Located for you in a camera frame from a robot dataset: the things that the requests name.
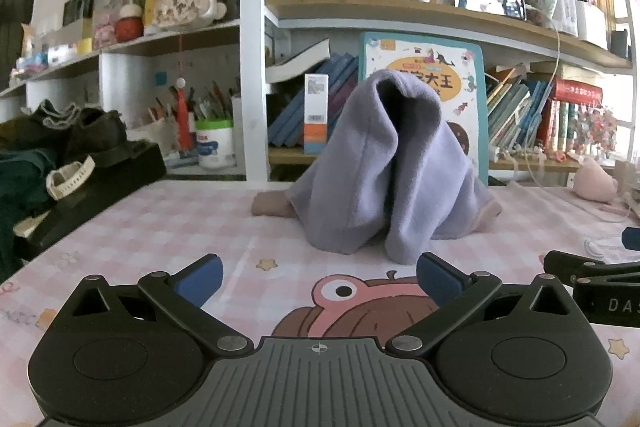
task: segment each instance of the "cartoon eye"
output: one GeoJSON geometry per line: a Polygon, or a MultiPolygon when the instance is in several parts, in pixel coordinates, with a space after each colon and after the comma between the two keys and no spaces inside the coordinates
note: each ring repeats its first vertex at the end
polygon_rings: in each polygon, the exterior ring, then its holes
{"type": "Polygon", "coordinates": [[[346,301],[356,295],[356,286],[344,279],[329,281],[322,287],[322,297],[328,301],[346,301]]]}

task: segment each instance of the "children's book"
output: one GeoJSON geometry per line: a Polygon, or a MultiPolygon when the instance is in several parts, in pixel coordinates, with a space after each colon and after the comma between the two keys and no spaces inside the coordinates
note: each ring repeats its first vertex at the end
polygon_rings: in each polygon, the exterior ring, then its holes
{"type": "Polygon", "coordinates": [[[478,177],[488,182],[489,148],[484,63],[480,46],[464,41],[364,33],[359,79],[379,70],[413,73],[438,93],[442,114],[478,177]]]}

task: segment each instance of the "purple fleece garment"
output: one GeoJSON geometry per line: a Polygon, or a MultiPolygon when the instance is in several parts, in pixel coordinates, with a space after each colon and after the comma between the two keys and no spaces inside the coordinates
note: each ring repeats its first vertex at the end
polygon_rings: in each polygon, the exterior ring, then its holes
{"type": "Polygon", "coordinates": [[[386,253],[405,265],[430,239],[463,237],[500,211],[442,118],[437,93],[392,70],[353,91],[287,198],[319,250],[353,253],[386,230],[386,253]]]}

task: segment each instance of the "tablecloth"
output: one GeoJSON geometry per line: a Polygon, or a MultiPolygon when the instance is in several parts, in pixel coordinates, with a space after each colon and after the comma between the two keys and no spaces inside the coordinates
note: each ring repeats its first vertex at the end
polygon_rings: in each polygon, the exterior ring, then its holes
{"type": "MultiPolygon", "coordinates": [[[[608,237],[632,224],[605,223],[541,188],[491,190],[504,211],[490,229],[434,242],[432,250],[466,273],[487,270],[506,283],[530,283],[549,250],[584,255],[586,238],[608,237]]],[[[131,284],[150,271],[175,273],[205,253],[217,253],[223,285],[203,308],[254,342],[274,331],[390,336],[428,311],[415,267],[392,263],[379,246],[351,256],[318,251],[296,220],[251,216],[256,192],[238,184],[158,182],[95,217],[4,283],[0,427],[34,426],[42,419],[27,363],[56,311],[88,274],[102,274],[112,285],[131,284]],[[344,286],[351,289],[348,298],[337,296],[344,286]]],[[[598,418],[610,427],[638,427],[640,329],[594,329],[614,368],[598,418]]]]}

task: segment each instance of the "white and orange box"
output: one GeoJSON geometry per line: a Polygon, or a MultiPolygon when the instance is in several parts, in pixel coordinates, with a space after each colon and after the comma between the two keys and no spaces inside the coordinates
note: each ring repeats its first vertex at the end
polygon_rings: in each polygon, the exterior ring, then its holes
{"type": "Polygon", "coordinates": [[[329,75],[305,75],[305,154],[319,154],[326,146],[329,75]]]}

